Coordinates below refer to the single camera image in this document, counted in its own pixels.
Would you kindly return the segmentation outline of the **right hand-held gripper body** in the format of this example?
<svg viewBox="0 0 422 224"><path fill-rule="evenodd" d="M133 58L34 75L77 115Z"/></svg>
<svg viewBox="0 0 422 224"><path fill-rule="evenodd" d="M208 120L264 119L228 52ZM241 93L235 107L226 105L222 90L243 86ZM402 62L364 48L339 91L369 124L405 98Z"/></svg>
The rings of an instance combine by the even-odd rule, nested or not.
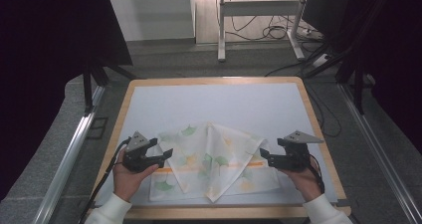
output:
<svg viewBox="0 0 422 224"><path fill-rule="evenodd" d="M283 137L287 145L283 147L285 155L281 156L279 169L290 171L303 171L311 163L309 143L322 143L322 139L302 131L296 130Z"/></svg>

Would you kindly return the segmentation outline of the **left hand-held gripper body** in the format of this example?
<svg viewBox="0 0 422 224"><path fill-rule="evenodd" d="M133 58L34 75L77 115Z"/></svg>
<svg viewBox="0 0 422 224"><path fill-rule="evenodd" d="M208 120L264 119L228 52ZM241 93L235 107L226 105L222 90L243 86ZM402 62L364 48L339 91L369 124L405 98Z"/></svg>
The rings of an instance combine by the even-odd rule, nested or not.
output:
<svg viewBox="0 0 422 224"><path fill-rule="evenodd" d="M130 139L124 151L122 164L131 172L142 172L147 167L154 165L153 158L147 157L149 148L146 145L150 139L147 139L140 132L136 131Z"/></svg>

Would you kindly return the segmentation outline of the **white leaf-patterned cloth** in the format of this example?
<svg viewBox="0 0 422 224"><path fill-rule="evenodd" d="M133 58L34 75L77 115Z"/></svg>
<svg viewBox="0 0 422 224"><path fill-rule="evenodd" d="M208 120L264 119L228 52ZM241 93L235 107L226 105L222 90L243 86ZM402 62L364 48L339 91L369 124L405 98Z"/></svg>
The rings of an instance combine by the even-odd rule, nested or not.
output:
<svg viewBox="0 0 422 224"><path fill-rule="evenodd" d="M158 148L171 150L151 177L151 201L206 198L270 191L280 187L275 170L260 154L267 141L213 122L190 124L158 135Z"/></svg>

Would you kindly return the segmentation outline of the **person's left hand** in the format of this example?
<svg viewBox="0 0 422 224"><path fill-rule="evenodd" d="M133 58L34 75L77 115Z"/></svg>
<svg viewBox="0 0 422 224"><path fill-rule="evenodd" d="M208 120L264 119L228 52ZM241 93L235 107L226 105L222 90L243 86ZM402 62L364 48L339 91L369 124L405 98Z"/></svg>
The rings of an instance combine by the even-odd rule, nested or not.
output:
<svg viewBox="0 0 422 224"><path fill-rule="evenodd" d="M129 171L122 165L124 150L122 149L117 157L117 162L113 166L113 193L125 202L129 202L131 197L137 192L141 182L158 169L154 164L144 171L135 173Z"/></svg>

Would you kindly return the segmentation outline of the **person's right hand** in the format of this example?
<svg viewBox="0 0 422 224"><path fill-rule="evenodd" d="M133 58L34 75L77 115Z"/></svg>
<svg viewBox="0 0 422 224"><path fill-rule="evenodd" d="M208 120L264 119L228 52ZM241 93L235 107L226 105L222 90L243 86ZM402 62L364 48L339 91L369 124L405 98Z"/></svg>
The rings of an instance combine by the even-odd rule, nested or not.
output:
<svg viewBox="0 0 422 224"><path fill-rule="evenodd" d="M283 169L281 169L281 172L289 177L296 189L301 193L305 202L313 201L322 195L320 187L317 184L317 178L308 167L302 172Z"/></svg>

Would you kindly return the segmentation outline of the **person's left white sleeve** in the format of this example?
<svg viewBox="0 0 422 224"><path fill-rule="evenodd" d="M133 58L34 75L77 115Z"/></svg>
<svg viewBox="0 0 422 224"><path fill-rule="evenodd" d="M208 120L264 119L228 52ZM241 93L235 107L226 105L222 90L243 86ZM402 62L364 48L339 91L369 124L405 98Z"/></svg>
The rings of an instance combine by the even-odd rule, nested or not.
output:
<svg viewBox="0 0 422 224"><path fill-rule="evenodd" d="M122 224L131 206L130 202L113 193L103 206L91 212L85 224Z"/></svg>

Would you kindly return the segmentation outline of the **person's right white sleeve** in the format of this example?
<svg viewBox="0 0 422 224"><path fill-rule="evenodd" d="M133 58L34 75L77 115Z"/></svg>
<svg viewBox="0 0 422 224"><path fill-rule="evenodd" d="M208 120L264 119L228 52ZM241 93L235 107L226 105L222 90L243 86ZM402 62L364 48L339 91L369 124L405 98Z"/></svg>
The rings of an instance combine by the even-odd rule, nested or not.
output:
<svg viewBox="0 0 422 224"><path fill-rule="evenodd" d="M303 204L311 224L352 224L342 211L335 209L324 194Z"/></svg>

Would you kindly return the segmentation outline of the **pale blue table mat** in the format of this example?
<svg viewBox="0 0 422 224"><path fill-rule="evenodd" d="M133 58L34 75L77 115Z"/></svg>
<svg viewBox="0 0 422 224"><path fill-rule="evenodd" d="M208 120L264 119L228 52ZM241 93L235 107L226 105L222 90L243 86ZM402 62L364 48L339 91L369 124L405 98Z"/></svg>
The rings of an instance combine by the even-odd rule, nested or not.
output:
<svg viewBox="0 0 422 224"><path fill-rule="evenodd" d="M137 86L128 97L120 139L136 131L148 138L190 124L213 122L264 138L271 154L282 154L277 138L299 130L315 134L313 110L306 94L295 83L252 85ZM159 155L158 144L149 150ZM303 198L289 177L271 167L280 187L270 191L224 195L212 203L206 198L175 201L149 199L151 177L146 178L131 202L135 206L243 206L302 204Z"/></svg>

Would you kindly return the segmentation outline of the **black metal stand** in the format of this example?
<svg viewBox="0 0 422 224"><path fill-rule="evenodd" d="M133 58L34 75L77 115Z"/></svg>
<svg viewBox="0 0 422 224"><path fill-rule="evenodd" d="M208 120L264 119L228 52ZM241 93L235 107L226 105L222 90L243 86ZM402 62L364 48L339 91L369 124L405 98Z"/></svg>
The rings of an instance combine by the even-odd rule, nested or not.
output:
<svg viewBox="0 0 422 224"><path fill-rule="evenodd" d="M352 101L358 112L360 114L364 114L362 107L363 67L358 62L357 48L354 45L351 45L349 48L324 62L319 67L305 73L304 77L306 79L312 78L339 62L342 62L342 65L335 75L335 80L340 84L345 84L351 76L354 76L354 84L352 86L354 93Z"/></svg>
<svg viewBox="0 0 422 224"><path fill-rule="evenodd" d="M114 72L128 78L131 81L138 80L137 75L105 59L97 58L95 60L87 61L83 72L85 116L88 116L94 109L92 79L94 79L97 85L100 87L104 87L108 84L109 78L106 74L105 68L110 68Z"/></svg>

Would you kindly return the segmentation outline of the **white power adapter box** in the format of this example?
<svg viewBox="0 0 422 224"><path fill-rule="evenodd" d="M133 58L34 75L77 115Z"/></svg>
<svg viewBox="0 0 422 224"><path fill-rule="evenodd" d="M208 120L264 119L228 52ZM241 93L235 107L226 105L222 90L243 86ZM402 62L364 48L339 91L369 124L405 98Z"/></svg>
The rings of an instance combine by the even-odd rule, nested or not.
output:
<svg viewBox="0 0 422 224"><path fill-rule="evenodd" d="M329 54L322 54L313 62L313 66L317 68L321 66L322 64L324 64L325 62L327 62L329 59L330 59Z"/></svg>

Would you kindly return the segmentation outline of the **white power strip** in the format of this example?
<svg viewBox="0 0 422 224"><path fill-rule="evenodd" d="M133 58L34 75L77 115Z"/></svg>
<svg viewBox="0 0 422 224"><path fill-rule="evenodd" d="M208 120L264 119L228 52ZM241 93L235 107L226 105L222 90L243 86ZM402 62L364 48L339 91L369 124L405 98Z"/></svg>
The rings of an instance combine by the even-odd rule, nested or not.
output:
<svg viewBox="0 0 422 224"><path fill-rule="evenodd" d="M324 34L320 31L309 28L300 28L297 32L297 36L301 39L308 40L322 40L324 38Z"/></svg>

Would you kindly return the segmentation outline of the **white cabinet panel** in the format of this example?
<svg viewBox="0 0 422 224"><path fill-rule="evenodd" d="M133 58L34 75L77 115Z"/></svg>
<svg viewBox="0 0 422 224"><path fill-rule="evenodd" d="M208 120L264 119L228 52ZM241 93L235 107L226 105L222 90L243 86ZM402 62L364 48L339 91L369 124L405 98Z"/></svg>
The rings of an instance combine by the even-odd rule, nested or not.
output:
<svg viewBox="0 0 422 224"><path fill-rule="evenodd" d="M110 0L126 41L193 39L194 0Z"/></svg>

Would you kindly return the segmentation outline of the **dark curtain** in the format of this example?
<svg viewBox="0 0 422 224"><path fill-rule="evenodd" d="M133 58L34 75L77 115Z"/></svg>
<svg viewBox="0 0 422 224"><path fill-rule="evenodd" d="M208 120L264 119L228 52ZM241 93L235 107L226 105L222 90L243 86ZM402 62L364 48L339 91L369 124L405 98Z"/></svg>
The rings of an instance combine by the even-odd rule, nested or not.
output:
<svg viewBox="0 0 422 224"><path fill-rule="evenodd" d="M349 0L349 12L372 1ZM359 55L372 95L422 153L422 0L386 0Z"/></svg>
<svg viewBox="0 0 422 224"><path fill-rule="evenodd" d="M0 0L0 201L49 130L67 82L130 62L110 0Z"/></svg>

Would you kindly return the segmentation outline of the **aluminium rail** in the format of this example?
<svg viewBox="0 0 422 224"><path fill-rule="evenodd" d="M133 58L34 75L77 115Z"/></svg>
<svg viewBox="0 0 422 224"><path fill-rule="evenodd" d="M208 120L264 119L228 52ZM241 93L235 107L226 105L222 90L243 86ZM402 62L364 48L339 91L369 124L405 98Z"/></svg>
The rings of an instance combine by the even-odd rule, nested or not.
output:
<svg viewBox="0 0 422 224"><path fill-rule="evenodd" d="M83 146L85 138L88 134L89 128L94 120L94 116L97 112L104 92L105 89L103 87L97 86L94 93L91 95L93 107L81 118L62 158L62 161L46 192L46 195L44 196L31 224L48 224L50 222L50 219L56 209L62 192L70 177L71 171Z"/></svg>
<svg viewBox="0 0 422 224"><path fill-rule="evenodd" d="M392 162L387 157L385 150L383 149L372 127L368 123L365 115L361 114L355 106L353 102L353 95L349 90L348 85L339 84L337 87L339 88L353 118L357 122L366 143L380 166L386 181L388 182L409 223L422 224L422 212L417 207L409 189L405 186L402 178L398 175L398 172L394 168Z"/></svg>

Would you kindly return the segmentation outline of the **white metal desk frame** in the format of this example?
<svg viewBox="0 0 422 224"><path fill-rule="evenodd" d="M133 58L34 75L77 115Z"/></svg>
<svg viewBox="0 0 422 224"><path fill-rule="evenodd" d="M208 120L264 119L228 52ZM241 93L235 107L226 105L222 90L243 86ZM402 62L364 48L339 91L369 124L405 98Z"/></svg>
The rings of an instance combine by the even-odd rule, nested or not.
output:
<svg viewBox="0 0 422 224"><path fill-rule="evenodd" d="M294 16L295 21L287 36L299 61L305 59L305 55L297 39L297 32L307 0L282 0L282 1L230 1L220 0L218 11L219 39L218 61L226 60L225 41L225 18L241 16Z"/></svg>

